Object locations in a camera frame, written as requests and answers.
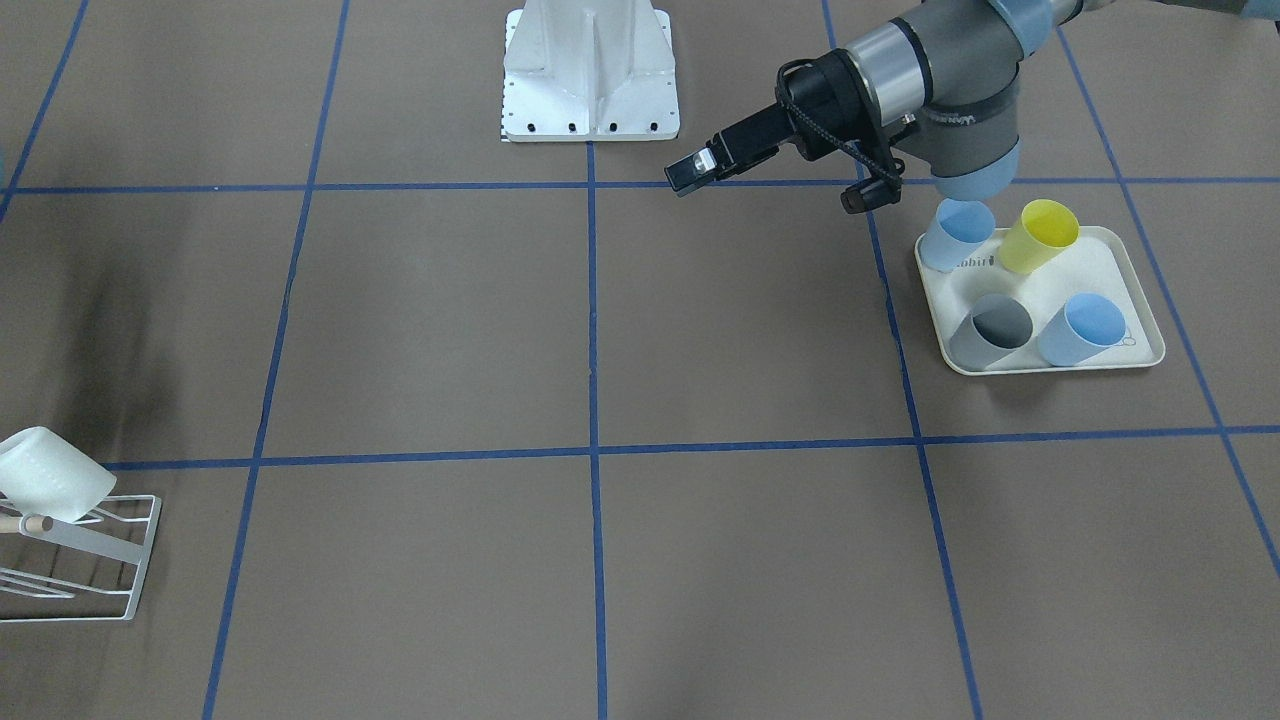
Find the tray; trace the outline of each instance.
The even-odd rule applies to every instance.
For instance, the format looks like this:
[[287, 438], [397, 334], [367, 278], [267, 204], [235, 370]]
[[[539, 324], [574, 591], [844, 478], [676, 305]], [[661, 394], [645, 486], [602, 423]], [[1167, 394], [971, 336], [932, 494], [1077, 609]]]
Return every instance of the tray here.
[[[989, 240], [950, 273], [940, 273], [920, 261], [920, 238], [915, 241], [915, 265], [920, 270], [924, 296], [933, 315], [942, 359], [961, 375], [1010, 375], [1019, 373], [1071, 373], [1080, 370], [1117, 370], [1149, 368], [1165, 359], [1165, 338], [1160, 334], [1151, 305], [1138, 283], [1124, 242], [1107, 228], [1080, 227], [1080, 237], [1061, 255], [1034, 273], [1021, 275], [1006, 270], [996, 259], [996, 250], [1005, 240], [997, 229]], [[1033, 337], [1025, 346], [1000, 359], [983, 370], [966, 370], [951, 360], [947, 341], [969, 314], [979, 297], [1002, 292], [1021, 302], [1032, 316]], [[1124, 313], [1128, 332], [1119, 345], [1070, 368], [1055, 368], [1041, 357], [1036, 337], [1044, 325], [1078, 292], [1097, 292], [1111, 300]]]

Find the brown floor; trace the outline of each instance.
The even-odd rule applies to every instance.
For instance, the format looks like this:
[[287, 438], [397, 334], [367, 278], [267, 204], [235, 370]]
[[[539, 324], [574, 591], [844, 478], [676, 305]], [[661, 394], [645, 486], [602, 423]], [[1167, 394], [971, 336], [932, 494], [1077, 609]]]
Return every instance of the brown floor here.
[[913, 4], [664, 0], [680, 138], [586, 149], [498, 142], [512, 0], [0, 1], [0, 437], [165, 503], [0, 716], [1275, 717], [1276, 28], [1024, 63], [991, 206], [1114, 229], [1169, 355], [979, 379], [922, 163], [870, 224], [837, 158], [655, 182]]

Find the plastic cup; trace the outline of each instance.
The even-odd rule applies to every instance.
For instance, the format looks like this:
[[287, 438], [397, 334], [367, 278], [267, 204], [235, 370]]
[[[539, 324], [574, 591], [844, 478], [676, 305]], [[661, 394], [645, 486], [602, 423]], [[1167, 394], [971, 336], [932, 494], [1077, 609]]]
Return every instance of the plastic cup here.
[[951, 334], [951, 361], [966, 370], [982, 370], [1032, 340], [1032, 316], [1007, 295], [984, 295]]
[[950, 273], [996, 232], [996, 217], [978, 201], [943, 200], [920, 241], [920, 261]]
[[1124, 313], [1101, 295], [1073, 295], [1044, 325], [1036, 345], [1052, 365], [1069, 368], [1124, 340]]
[[0, 492], [23, 515], [74, 523], [114, 487], [115, 475], [49, 428], [0, 442]]
[[1078, 237], [1080, 222], [1066, 205], [1052, 200], [1032, 200], [1023, 208], [1014, 227], [1005, 233], [1005, 241], [996, 255], [1001, 265], [1027, 275], [1057, 258]]

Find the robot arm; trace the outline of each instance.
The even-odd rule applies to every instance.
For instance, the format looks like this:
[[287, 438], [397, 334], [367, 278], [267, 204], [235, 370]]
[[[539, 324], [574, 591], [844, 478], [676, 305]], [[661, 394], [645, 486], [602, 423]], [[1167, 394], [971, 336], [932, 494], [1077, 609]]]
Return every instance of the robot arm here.
[[[901, 160], [929, 163], [938, 191], [982, 200], [1018, 172], [1018, 67], [1055, 26], [1114, 0], [933, 0], [813, 60], [782, 65], [776, 102], [716, 133], [667, 168], [677, 195], [742, 173], [796, 146], [806, 160], [835, 150], [870, 177], [841, 195], [849, 213], [901, 197]], [[1280, 0], [1160, 0], [1280, 19]]]

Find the blue tape line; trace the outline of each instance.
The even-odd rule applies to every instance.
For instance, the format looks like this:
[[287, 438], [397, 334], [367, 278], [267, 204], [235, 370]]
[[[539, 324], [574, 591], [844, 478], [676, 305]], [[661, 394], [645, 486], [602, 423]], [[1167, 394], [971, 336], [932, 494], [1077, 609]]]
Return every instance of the blue tape line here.
[[[827, 0], [823, 0], [826, 9]], [[826, 13], [828, 37], [835, 47], [835, 33], [831, 32], [831, 14]], [[863, 167], [858, 165], [858, 179], [864, 176]], [[915, 393], [911, 391], [911, 373], [906, 364], [906, 350], [902, 346], [902, 333], [897, 324], [897, 310], [893, 307], [893, 291], [890, 287], [888, 272], [884, 269], [884, 254], [881, 249], [879, 228], [876, 224], [876, 213], [867, 213], [867, 231], [872, 240], [872, 252], [876, 255], [876, 274], [879, 275], [884, 287], [884, 314], [888, 318], [890, 333], [893, 336], [893, 346], [897, 350], [899, 370], [902, 375], [902, 397], [906, 401], [906, 414], [911, 423], [911, 441], [915, 445], [915, 456], [920, 465], [920, 479], [924, 483], [924, 496], [929, 506], [929, 519], [933, 525], [933, 539], [937, 544], [938, 562], [942, 566], [942, 580], [947, 591], [947, 603], [951, 607], [951, 624], [956, 633], [956, 648], [960, 652], [960, 664], [964, 667], [965, 687], [969, 691], [969, 705], [974, 720], [982, 720], [982, 697], [978, 692], [978, 679], [973, 669], [973, 657], [969, 652], [969, 634], [965, 632], [964, 614], [960, 610], [960, 594], [956, 592], [955, 577], [951, 571], [951, 555], [947, 551], [946, 533], [942, 528], [942, 512], [938, 509], [937, 496], [933, 492], [933, 473], [929, 469], [929, 457], [925, 452], [924, 433], [920, 430], [920, 418], [915, 406]]]
[[600, 503], [599, 304], [596, 288], [595, 143], [586, 143], [588, 420], [591, 457], [591, 556], [595, 569], [595, 702], [609, 716], [608, 623], [604, 603], [604, 514]]
[[150, 470], [212, 470], [219, 468], [248, 469], [253, 466], [252, 457], [220, 457], [212, 460], [137, 460], [124, 462], [102, 462], [102, 468], [113, 473], [146, 473]]
[[387, 190], [582, 190], [586, 182], [326, 182], [315, 188], [320, 192], [334, 191], [387, 191]]
[[[852, 178], [810, 179], [730, 179], [707, 187], [838, 187], [852, 184]], [[933, 178], [904, 178], [904, 184], [932, 186]], [[1012, 184], [1115, 184], [1115, 178], [1014, 178]], [[1125, 178], [1128, 184], [1277, 184], [1280, 177], [1169, 177]], [[380, 192], [396, 190], [584, 190], [586, 182], [390, 182], [390, 183], [317, 183], [316, 192]], [[599, 181], [596, 190], [668, 188], [663, 181]], [[305, 192], [303, 184], [170, 184], [170, 186], [83, 186], [83, 187], [15, 187], [3, 188], [9, 195], [148, 195], [202, 192]]]
[[163, 195], [179, 192], [302, 192], [306, 184], [159, 184], [19, 187], [14, 195]]
[[1226, 428], [1234, 436], [1263, 436], [1280, 433], [1280, 425], [1234, 425]]
[[993, 433], [977, 436], [928, 436], [925, 445], [998, 445], [1006, 442], [1078, 442], [1089, 439], [1139, 439], [1158, 437], [1216, 436], [1217, 428], [1143, 428], [1133, 430], [1073, 430], [1060, 433]]
[[1221, 178], [1124, 178], [1126, 184], [1270, 184], [1280, 183], [1280, 177], [1221, 177]]
[[1196, 348], [1192, 346], [1190, 334], [1187, 332], [1187, 325], [1183, 323], [1181, 313], [1178, 311], [1178, 306], [1174, 302], [1174, 295], [1169, 288], [1169, 282], [1165, 279], [1165, 273], [1160, 266], [1160, 261], [1156, 259], [1156, 250], [1151, 245], [1151, 238], [1147, 236], [1147, 228], [1142, 222], [1142, 215], [1138, 213], [1138, 205], [1133, 200], [1129, 184], [1125, 181], [1124, 174], [1120, 172], [1120, 163], [1116, 160], [1115, 150], [1111, 147], [1111, 141], [1107, 137], [1106, 129], [1102, 127], [1102, 117], [1098, 115], [1098, 109], [1093, 104], [1089, 88], [1084, 85], [1084, 76], [1080, 73], [1080, 65], [1075, 61], [1075, 54], [1071, 51], [1071, 45], [1066, 41], [1066, 35], [1061, 28], [1057, 28], [1057, 38], [1062, 44], [1062, 50], [1066, 54], [1066, 61], [1071, 67], [1075, 82], [1080, 87], [1080, 95], [1084, 96], [1084, 104], [1089, 109], [1089, 115], [1093, 118], [1093, 126], [1097, 128], [1098, 137], [1102, 140], [1102, 149], [1106, 150], [1107, 160], [1110, 160], [1111, 169], [1116, 176], [1116, 182], [1120, 183], [1120, 191], [1124, 193], [1125, 205], [1129, 206], [1129, 214], [1133, 217], [1134, 225], [1138, 229], [1138, 238], [1142, 241], [1142, 247], [1147, 252], [1147, 259], [1151, 261], [1152, 270], [1155, 270], [1156, 282], [1160, 284], [1160, 292], [1164, 295], [1165, 302], [1169, 305], [1169, 314], [1174, 319], [1174, 327], [1178, 328], [1178, 337], [1183, 342], [1188, 360], [1190, 360], [1192, 370], [1196, 373], [1196, 382], [1199, 383], [1201, 392], [1204, 395], [1204, 402], [1208, 405], [1210, 415], [1213, 416], [1213, 424], [1222, 439], [1222, 447], [1226, 450], [1226, 456], [1231, 462], [1231, 469], [1235, 471], [1236, 483], [1240, 486], [1244, 501], [1249, 507], [1249, 512], [1253, 515], [1253, 524], [1257, 527], [1258, 534], [1262, 537], [1262, 544], [1266, 547], [1267, 556], [1271, 559], [1271, 568], [1275, 570], [1276, 575], [1280, 577], [1280, 552], [1276, 551], [1275, 541], [1271, 537], [1271, 532], [1267, 529], [1266, 519], [1262, 516], [1262, 511], [1258, 507], [1257, 498], [1253, 495], [1253, 488], [1249, 486], [1249, 479], [1244, 474], [1244, 468], [1240, 465], [1240, 461], [1235, 455], [1235, 447], [1231, 445], [1231, 436], [1228, 432], [1226, 425], [1222, 423], [1222, 414], [1219, 411], [1217, 402], [1213, 400], [1213, 393], [1210, 391], [1208, 379], [1204, 375], [1204, 370], [1201, 368], [1199, 359], [1196, 355]]
[[268, 424], [271, 419], [271, 401], [275, 397], [275, 383], [280, 370], [280, 356], [284, 352], [284, 334], [289, 324], [289, 299], [293, 293], [293, 282], [298, 274], [298, 258], [302, 255], [302, 241], [306, 237], [307, 218], [311, 213], [311, 196], [316, 182], [316, 173], [320, 168], [320, 152], [324, 147], [325, 126], [329, 119], [329, 105], [333, 101], [333, 88], [338, 79], [338, 60], [342, 56], [342, 41], [347, 31], [347, 15], [351, 9], [351, 0], [343, 0], [342, 12], [338, 15], [338, 31], [333, 42], [333, 56], [329, 60], [329, 77], [325, 82], [324, 100], [320, 104], [320, 119], [316, 123], [315, 143], [311, 151], [311, 168], [307, 172], [307, 190], [302, 197], [302, 209], [298, 213], [298, 227], [293, 237], [293, 252], [289, 256], [289, 272], [284, 282], [284, 292], [280, 300], [280, 315], [275, 327], [275, 343], [271, 348], [271, 365], [266, 375], [266, 388], [262, 392], [262, 418], [259, 421], [257, 436], [253, 441], [255, 465], [250, 468], [248, 480], [244, 484], [244, 500], [241, 505], [241, 521], [236, 532], [236, 548], [232, 552], [230, 571], [227, 577], [227, 593], [223, 596], [223, 612], [218, 625], [218, 639], [214, 644], [214, 659], [209, 667], [209, 685], [205, 689], [204, 720], [212, 720], [214, 706], [218, 702], [218, 684], [221, 680], [223, 659], [227, 653], [227, 638], [230, 633], [232, 614], [236, 609], [236, 591], [239, 585], [241, 562], [244, 557], [244, 542], [248, 537], [250, 518], [253, 512], [253, 496], [257, 491], [257, 477], [262, 459], [262, 450], [266, 445]]
[[836, 41], [836, 23], [831, 19], [831, 3], [822, 0], [822, 19], [827, 24], [827, 45], [835, 50], [840, 46]]
[[319, 465], [379, 465], [393, 462], [452, 462], [460, 460], [515, 460], [527, 457], [584, 457], [588, 447], [534, 447], [516, 450], [442, 450], [433, 452], [378, 452], [367, 455], [298, 455], [264, 457], [262, 468], [308, 468]]
[[13, 201], [14, 190], [18, 187], [18, 181], [22, 179], [22, 173], [27, 169], [27, 160], [31, 159], [31, 149], [36, 146], [36, 136], [40, 135], [40, 128], [45, 124], [45, 114], [49, 113], [49, 105], [54, 101], [54, 94], [58, 92], [58, 83], [63, 81], [63, 73], [67, 72], [67, 61], [70, 60], [72, 49], [76, 47], [76, 38], [79, 37], [79, 28], [84, 23], [86, 12], [88, 12], [88, 0], [81, 0], [79, 9], [76, 10], [76, 19], [72, 20], [72, 29], [67, 35], [67, 45], [63, 46], [63, 54], [58, 58], [54, 77], [49, 81], [45, 97], [40, 101], [40, 109], [36, 110], [36, 119], [31, 123], [31, 132], [27, 133], [27, 141], [22, 145], [22, 154], [18, 155], [18, 163], [13, 167], [13, 177], [9, 178], [8, 184], [9, 190], [0, 199], [0, 223], [9, 214], [9, 204]]
[[[1231, 425], [1230, 434], [1280, 434], [1280, 425]], [[972, 436], [872, 437], [831, 439], [773, 439], [754, 442], [687, 442], [602, 445], [599, 455], [680, 455], [699, 452], [767, 452], [790, 450], [838, 450], [864, 447], [909, 447], [924, 445], [998, 445], [1016, 442], [1080, 442], [1097, 439], [1142, 439], [1161, 437], [1216, 436], [1217, 428], [1137, 428], [1128, 430], [1068, 430], [1032, 433], [987, 433]], [[214, 457], [197, 460], [138, 460], [104, 462], [111, 471], [202, 470], [219, 468], [311, 468], [323, 465], [378, 465], [396, 462], [449, 462], [463, 460], [515, 460], [536, 457], [588, 457], [590, 446], [527, 447], [503, 450], [440, 450], [426, 452], [378, 452], [352, 455], [282, 455], [275, 457]]]
[[842, 447], [901, 447], [915, 445], [911, 437], [847, 439], [776, 439], [760, 442], [687, 442], [654, 445], [607, 445], [600, 455], [678, 455], [686, 452], [760, 452], [771, 450], [832, 450]]

